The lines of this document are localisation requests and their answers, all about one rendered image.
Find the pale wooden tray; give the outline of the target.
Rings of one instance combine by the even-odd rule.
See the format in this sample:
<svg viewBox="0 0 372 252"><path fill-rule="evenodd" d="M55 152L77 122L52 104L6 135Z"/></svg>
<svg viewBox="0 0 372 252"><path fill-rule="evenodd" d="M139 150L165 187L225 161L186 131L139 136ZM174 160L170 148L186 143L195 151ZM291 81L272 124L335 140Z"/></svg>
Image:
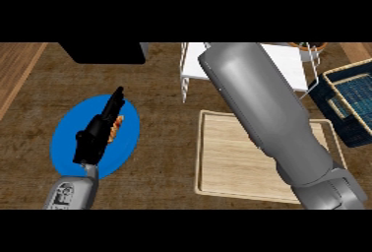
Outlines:
<svg viewBox="0 0 372 252"><path fill-rule="evenodd" d="M232 113L199 111L195 193L300 205Z"/></svg>

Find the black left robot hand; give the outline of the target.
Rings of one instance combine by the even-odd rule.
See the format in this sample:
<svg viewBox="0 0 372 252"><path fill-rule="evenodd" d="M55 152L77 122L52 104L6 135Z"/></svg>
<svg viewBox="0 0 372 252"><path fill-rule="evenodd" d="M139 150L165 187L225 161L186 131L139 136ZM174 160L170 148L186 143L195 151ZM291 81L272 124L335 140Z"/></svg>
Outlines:
<svg viewBox="0 0 372 252"><path fill-rule="evenodd" d="M108 146L111 128L117 121L124 101L124 88L118 87L106 102L103 111L90 120L84 130L75 134L77 148L72 162L98 164Z"/></svg>

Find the white pot with plant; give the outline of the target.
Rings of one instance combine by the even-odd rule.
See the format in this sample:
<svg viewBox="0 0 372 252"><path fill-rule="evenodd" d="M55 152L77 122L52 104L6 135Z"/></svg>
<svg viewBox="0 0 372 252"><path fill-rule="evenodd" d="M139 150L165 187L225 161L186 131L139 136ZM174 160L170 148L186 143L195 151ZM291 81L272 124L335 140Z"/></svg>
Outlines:
<svg viewBox="0 0 372 252"><path fill-rule="evenodd" d="M289 42L289 45L300 49L301 60L304 62L316 60L326 48L326 42Z"/></svg>

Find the orange striped cupcake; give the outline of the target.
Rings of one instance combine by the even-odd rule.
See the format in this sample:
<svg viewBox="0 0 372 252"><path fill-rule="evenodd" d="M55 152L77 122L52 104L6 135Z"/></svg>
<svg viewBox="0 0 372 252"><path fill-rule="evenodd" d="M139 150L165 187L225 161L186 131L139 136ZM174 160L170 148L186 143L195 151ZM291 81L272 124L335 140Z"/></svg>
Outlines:
<svg viewBox="0 0 372 252"><path fill-rule="evenodd" d="M114 142L115 138L117 138L117 134L118 134L124 119L126 119L124 115L120 115L117 117L117 120L115 120L114 125L111 127L111 134L109 134L108 144L111 144Z"/></svg>

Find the dark blue wicker basket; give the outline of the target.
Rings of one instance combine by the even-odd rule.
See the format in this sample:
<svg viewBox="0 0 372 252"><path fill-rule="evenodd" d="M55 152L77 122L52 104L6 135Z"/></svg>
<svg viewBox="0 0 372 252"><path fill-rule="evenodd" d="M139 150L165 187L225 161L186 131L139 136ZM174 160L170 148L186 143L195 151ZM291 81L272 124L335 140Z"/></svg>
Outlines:
<svg viewBox="0 0 372 252"><path fill-rule="evenodd" d="M372 144L372 58L322 72L310 89L343 143L350 148Z"/></svg>

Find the blue round plate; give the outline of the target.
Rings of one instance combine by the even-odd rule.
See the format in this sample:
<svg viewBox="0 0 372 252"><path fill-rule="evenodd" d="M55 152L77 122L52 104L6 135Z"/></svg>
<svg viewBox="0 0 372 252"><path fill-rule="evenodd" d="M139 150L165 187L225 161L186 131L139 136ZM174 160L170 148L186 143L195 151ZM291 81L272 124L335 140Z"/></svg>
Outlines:
<svg viewBox="0 0 372 252"><path fill-rule="evenodd" d="M72 162L77 147L75 134L86 129L93 116L102 112L109 97L108 94L99 94L84 99L68 110L58 122L49 143L49 157L55 170L62 176L86 175L83 167ZM98 164L99 178L105 178L120 169L140 139L140 116L127 99L120 114L124 116L124 122Z"/></svg>

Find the black appliance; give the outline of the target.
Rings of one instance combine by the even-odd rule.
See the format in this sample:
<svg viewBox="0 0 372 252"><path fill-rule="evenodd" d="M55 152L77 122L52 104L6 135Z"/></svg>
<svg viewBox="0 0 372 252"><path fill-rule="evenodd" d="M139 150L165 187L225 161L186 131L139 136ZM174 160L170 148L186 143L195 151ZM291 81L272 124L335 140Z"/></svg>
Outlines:
<svg viewBox="0 0 372 252"><path fill-rule="evenodd" d="M143 64L146 42L62 42L61 47L80 64Z"/></svg>

